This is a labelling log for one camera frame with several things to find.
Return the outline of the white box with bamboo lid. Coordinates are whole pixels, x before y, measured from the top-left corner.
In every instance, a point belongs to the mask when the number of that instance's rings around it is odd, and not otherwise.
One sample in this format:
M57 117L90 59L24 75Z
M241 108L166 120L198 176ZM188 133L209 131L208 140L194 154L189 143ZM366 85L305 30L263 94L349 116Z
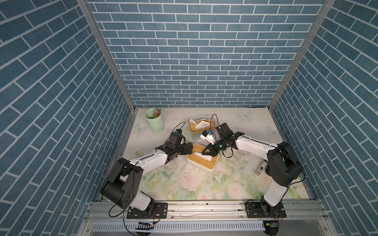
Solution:
M198 151L198 152L202 152L203 150L205 149L204 146L202 145L199 145L199 144L193 144L193 153L190 154L190 155L187 155L186 159L189 159L191 161L195 161L195 162L200 162L200 161L203 161L204 159L203 158L200 158L196 155L194 155L194 152L195 151ZM212 161L216 161L218 162L218 159L219 159L219 155L217 155L216 157L213 157L213 160Z

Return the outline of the white plastic box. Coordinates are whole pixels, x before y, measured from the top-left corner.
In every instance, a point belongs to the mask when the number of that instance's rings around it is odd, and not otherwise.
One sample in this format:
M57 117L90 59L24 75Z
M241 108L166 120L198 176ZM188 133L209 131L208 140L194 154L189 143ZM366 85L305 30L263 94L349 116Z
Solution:
M208 173L212 173L214 172L214 169L216 167L216 164L217 162L215 161L207 161L207 160L203 160L203 161L200 161L200 162L195 162L195 161L191 161L189 159L187 159L187 164L188 165L191 165L199 170L202 170L204 172L208 172Z

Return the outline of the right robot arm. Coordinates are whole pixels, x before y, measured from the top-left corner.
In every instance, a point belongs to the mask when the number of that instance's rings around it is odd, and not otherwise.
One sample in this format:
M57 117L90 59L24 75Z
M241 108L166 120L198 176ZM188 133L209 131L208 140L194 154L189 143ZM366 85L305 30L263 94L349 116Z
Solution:
M210 130L205 130L201 138L210 144L202 151L204 158L215 157L227 148L247 151L263 158L267 162L268 175L272 181L260 203L255 204L258 215L268 218L283 214L282 199L289 187L303 172L302 165L290 144L260 141L243 132L234 133L226 123L216 127L219 139Z

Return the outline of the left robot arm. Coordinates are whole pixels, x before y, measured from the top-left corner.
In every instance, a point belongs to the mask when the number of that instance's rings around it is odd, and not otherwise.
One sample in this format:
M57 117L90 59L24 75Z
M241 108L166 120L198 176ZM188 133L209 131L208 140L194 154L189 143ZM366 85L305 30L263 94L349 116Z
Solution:
M138 190L142 177L177 156L191 154L192 151L192 143L186 143L182 130L176 129L151 154L140 159L119 159L103 182L100 193L122 209L131 207L136 210L139 218L151 218L156 212L155 200Z

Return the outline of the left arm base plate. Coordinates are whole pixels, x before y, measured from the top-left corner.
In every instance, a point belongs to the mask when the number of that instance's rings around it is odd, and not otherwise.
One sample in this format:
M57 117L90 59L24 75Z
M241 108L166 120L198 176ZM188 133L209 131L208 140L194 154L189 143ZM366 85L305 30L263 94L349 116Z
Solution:
M129 207L127 219L166 219L168 203L153 202L145 210Z

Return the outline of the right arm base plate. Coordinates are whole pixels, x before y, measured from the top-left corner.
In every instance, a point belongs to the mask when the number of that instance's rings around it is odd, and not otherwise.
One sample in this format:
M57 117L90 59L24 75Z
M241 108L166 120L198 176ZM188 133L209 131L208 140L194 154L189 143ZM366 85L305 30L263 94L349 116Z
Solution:
M282 202L276 206L270 206L268 203L255 202L247 200L244 203L248 218L286 218L286 212Z

